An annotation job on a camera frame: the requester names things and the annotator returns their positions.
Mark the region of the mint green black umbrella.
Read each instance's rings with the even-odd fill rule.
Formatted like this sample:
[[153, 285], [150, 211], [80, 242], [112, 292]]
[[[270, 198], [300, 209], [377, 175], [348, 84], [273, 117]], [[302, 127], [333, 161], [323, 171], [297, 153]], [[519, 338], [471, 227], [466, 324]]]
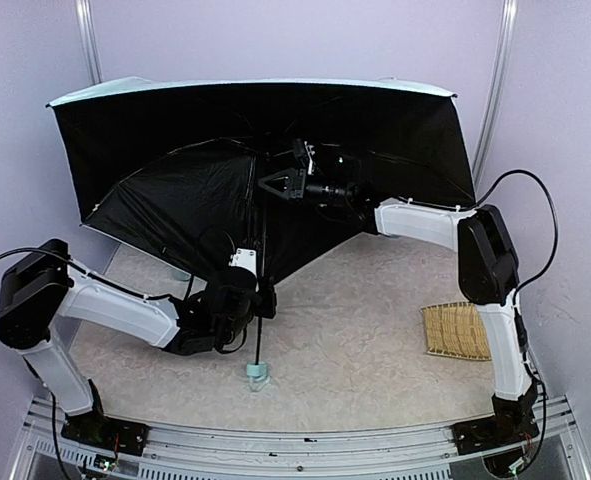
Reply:
[[315, 174], [421, 204], [476, 195], [452, 93], [319, 79], [129, 77], [49, 103], [81, 223], [205, 281], [237, 248], [275, 285], [359, 233], [341, 210], [281, 200], [258, 180], [302, 139]]

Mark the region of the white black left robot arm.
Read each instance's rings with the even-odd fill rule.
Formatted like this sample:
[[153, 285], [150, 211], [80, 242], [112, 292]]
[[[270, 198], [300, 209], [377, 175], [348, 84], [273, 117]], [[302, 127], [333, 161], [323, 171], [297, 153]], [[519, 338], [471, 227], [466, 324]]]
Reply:
[[98, 410], [100, 400], [52, 329], [55, 318], [87, 321], [191, 356], [226, 353], [254, 318], [276, 314], [274, 285], [258, 276], [257, 254], [249, 249], [237, 249], [203, 290], [185, 299], [121, 286], [75, 263], [60, 239], [20, 252], [23, 259], [1, 280], [0, 341], [20, 353], [70, 417]]

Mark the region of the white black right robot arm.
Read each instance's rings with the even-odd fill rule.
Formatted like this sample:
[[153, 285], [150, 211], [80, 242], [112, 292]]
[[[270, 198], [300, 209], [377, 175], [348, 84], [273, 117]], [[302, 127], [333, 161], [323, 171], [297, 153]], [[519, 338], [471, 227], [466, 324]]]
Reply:
[[321, 177], [311, 167], [265, 175], [258, 185], [284, 201], [339, 209], [346, 221], [364, 230], [455, 252], [459, 289], [475, 306], [486, 331], [494, 368], [494, 401], [514, 405], [537, 395], [521, 318], [518, 255], [497, 207], [421, 204], [379, 192], [369, 183]]

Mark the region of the light blue ceramic mug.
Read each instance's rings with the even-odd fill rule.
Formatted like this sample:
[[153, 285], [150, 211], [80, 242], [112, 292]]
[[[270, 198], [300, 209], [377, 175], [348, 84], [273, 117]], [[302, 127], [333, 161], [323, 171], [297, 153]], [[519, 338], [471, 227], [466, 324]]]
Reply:
[[179, 282], [188, 282], [192, 275], [190, 273], [184, 272], [179, 269], [172, 269], [171, 270], [172, 278], [179, 281]]

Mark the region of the woven bamboo tray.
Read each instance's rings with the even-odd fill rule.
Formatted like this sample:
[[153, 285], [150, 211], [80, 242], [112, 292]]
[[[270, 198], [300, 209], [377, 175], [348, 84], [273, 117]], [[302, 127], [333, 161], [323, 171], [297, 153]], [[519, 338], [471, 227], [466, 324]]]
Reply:
[[474, 304], [454, 302], [420, 309], [427, 353], [434, 356], [490, 361], [486, 330]]

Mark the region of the grey aluminium left post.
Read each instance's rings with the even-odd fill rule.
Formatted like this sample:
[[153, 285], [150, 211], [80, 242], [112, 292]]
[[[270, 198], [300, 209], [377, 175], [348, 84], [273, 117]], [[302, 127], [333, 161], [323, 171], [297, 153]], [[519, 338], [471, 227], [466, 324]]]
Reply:
[[84, 58], [92, 85], [102, 82], [100, 58], [90, 0], [76, 0], [75, 10], [80, 32]]

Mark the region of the grey aluminium frame post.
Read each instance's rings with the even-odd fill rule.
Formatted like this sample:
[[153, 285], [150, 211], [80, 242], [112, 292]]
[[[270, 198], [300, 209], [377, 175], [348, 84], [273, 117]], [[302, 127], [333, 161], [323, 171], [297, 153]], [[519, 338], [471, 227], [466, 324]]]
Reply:
[[499, 26], [495, 59], [491, 74], [490, 90], [482, 119], [481, 131], [477, 142], [472, 167], [473, 180], [476, 186], [481, 183], [483, 170], [486, 165], [492, 141], [495, 123], [499, 113], [500, 102], [504, 89], [506, 72], [509, 64], [513, 35], [519, 2], [505, 0]]

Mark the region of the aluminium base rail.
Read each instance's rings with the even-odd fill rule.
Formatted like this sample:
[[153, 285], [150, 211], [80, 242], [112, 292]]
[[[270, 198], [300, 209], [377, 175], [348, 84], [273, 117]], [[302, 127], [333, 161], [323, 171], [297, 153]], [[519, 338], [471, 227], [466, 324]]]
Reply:
[[543, 437], [497, 444], [485, 417], [410, 427], [264, 432], [147, 422], [110, 450], [63, 438], [63, 414], [35, 398], [5, 479], [591, 479], [564, 397], [533, 408]]

